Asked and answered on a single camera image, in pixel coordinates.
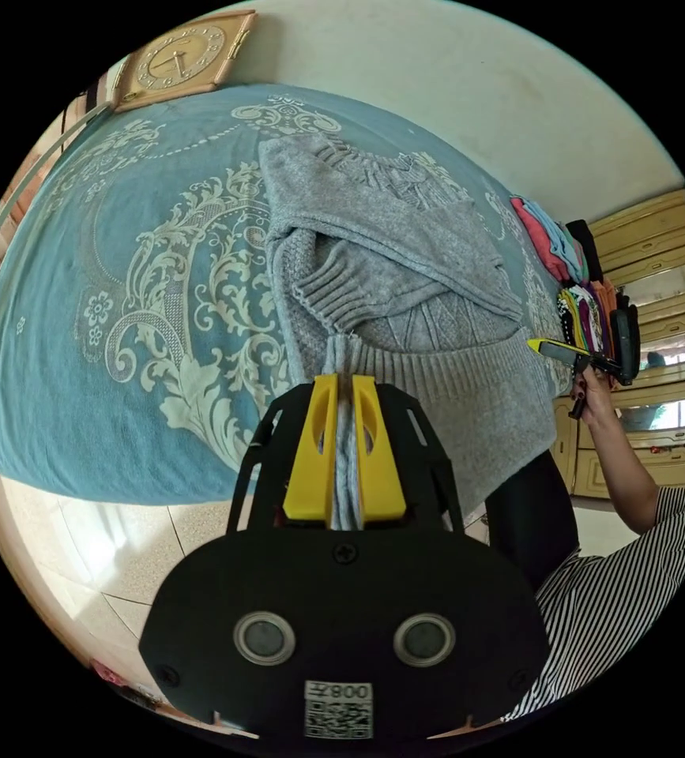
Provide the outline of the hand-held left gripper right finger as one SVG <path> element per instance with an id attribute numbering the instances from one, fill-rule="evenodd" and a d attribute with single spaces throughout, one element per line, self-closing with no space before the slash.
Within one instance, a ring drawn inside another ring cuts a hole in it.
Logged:
<path id="1" fill-rule="evenodd" d="M 352 377 L 359 515 L 363 527 L 395 522 L 406 501 L 373 377 Z"/>

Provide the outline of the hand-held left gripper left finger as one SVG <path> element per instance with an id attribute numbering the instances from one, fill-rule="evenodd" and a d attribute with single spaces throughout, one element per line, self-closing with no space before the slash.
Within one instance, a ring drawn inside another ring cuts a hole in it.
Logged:
<path id="1" fill-rule="evenodd" d="M 283 510 L 292 521 L 333 521 L 338 379 L 318 375 L 305 410 Z"/>

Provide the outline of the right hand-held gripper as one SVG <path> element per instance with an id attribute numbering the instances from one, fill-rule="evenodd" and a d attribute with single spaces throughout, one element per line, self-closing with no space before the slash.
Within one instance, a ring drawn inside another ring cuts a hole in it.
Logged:
<path id="1" fill-rule="evenodd" d="M 536 353 L 571 369 L 573 378 L 590 366 L 608 378 L 610 389 L 633 384 L 641 366 L 637 307 L 620 291 L 563 290 L 558 312 L 564 341 L 531 338 Z"/>

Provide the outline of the person's right hand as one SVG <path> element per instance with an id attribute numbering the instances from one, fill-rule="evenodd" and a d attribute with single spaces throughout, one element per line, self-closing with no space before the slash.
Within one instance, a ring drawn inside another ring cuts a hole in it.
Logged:
<path id="1" fill-rule="evenodd" d="M 591 432 L 612 425 L 617 419 L 608 376 L 591 365 L 574 376 L 570 398 L 584 401 L 581 419 Z"/>

